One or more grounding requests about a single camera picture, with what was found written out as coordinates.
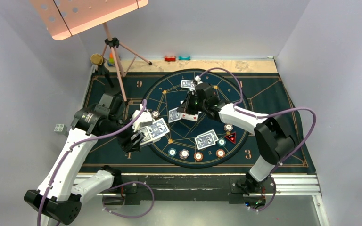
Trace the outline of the red triangular dealer button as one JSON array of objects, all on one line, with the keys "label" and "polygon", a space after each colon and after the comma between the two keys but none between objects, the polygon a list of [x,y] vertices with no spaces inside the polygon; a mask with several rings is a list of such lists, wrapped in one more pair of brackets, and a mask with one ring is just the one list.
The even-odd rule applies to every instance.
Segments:
[{"label": "red triangular dealer button", "polygon": [[224,138],[230,141],[232,144],[236,144],[236,132],[229,132],[224,136]]}]

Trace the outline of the orange chip stack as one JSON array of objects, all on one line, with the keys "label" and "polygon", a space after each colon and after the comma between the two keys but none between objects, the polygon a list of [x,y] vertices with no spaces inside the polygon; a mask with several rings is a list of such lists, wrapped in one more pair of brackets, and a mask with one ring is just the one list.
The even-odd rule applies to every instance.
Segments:
[{"label": "orange chip stack", "polygon": [[202,161],[203,160],[203,154],[201,152],[196,152],[194,154],[195,161]]}]

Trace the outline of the blue playing card deck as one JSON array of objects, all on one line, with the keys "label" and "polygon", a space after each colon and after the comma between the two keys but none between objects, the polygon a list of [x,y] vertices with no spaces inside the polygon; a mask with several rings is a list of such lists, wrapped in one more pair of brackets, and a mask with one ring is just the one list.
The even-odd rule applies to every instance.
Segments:
[{"label": "blue playing card deck", "polygon": [[153,138],[153,135],[151,135],[151,133],[149,132],[150,130],[151,130],[150,126],[143,127],[140,130],[140,134],[142,135],[142,140],[140,141],[141,148],[153,144],[161,139],[160,137]]}]

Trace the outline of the blue backed playing card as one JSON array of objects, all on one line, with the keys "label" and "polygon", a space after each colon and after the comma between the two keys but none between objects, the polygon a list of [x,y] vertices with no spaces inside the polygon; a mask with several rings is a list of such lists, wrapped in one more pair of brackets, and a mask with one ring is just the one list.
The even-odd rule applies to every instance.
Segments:
[{"label": "blue backed playing card", "polygon": [[181,119],[181,113],[177,111],[177,107],[169,110],[168,112],[168,122],[172,123]]},{"label": "blue backed playing card", "polygon": [[196,146],[197,146],[198,150],[202,150],[202,149],[205,149],[207,147],[213,146],[216,143],[216,142],[214,142],[211,135],[204,136],[204,137],[196,137],[194,140],[195,140],[195,143],[196,143]]},{"label": "blue backed playing card", "polygon": [[214,142],[217,142],[217,141],[219,140],[219,138],[218,138],[218,136],[217,136],[217,134],[216,134],[216,132],[215,132],[214,129],[209,130],[209,131],[207,131],[207,132],[204,132],[204,133],[198,135],[198,137],[204,137],[204,136],[208,136],[208,135],[211,135],[211,137],[213,138]]},{"label": "blue backed playing card", "polygon": [[147,126],[147,130],[151,139],[162,137],[168,132],[170,132],[163,118],[156,120],[151,125]]},{"label": "blue backed playing card", "polygon": [[193,80],[181,80],[180,87],[186,89],[193,89],[195,87],[195,84]]}]

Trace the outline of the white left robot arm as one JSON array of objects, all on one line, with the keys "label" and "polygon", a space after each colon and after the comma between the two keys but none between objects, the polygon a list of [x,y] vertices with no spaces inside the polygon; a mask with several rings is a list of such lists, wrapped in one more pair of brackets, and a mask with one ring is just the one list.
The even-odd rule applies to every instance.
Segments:
[{"label": "white left robot arm", "polygon": [[142,135],[136,128],[147,112],[147,101],[142,100],[140,109],[126,121],[115,115],[120,108],[116,101],[116,96],[105,93],[97,104],[79,110],[51,171],[37,189],[26,191],[24,201],[38,212],[38,226],[69,225],[91,198],[104,191],[115,193],[125,186],[121,171],[107,165],[89,179],[74,184],[97,141],[117,137],[124,151],[140,149]]}]

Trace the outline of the orange poker chip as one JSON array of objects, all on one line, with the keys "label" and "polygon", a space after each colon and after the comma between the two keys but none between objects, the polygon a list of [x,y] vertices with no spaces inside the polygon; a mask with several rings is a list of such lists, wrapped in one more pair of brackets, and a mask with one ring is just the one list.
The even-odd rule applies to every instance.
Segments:
[{"label": "orange poker chip", "polygon": [[225,157],[226,152],[223,149],[218,149],[215,154],[218,158],[223,158]]}]

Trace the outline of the green blue chip stack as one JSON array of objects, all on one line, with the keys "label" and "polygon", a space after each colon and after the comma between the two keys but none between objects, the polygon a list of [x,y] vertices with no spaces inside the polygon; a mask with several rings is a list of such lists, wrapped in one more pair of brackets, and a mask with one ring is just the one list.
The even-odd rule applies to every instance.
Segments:
[{"label": "green blue chip stack", "polygon": [[168,151],[167,151],[167,155],[168,155],[169,157],[175,157],[176,154],[177,154],[177,150],[176,150],[175,148],[170,148],[170,149],[168,149]]}]

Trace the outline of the green blue poker chip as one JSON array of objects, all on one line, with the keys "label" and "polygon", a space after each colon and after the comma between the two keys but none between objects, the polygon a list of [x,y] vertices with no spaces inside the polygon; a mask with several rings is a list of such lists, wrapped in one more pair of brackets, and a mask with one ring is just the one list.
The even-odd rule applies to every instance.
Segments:
[{"label": "green blue poker chip", "polygon": [[217,144],[218,144],[219,147],[224,147],[226,145],[226,140],[224,138],[220,138],[217,141]]}]

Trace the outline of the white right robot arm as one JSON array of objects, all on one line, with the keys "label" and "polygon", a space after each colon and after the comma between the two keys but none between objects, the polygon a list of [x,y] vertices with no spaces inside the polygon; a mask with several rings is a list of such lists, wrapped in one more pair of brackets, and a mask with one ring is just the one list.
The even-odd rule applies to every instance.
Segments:
[{"label": "white right robot arm", "polygon": [[193,91],[188,91],[176,110],[181,114],[202,112],[212,120],[230,124],[254,135],[259,157],[246,173],[245,182],[235,184],[246,194],[261,191],[271,172],[296,147],[290,126],[281,115],[271,116],[240,108],[236,103],[220,99],[214,88],[206,82],[196,85]]}]

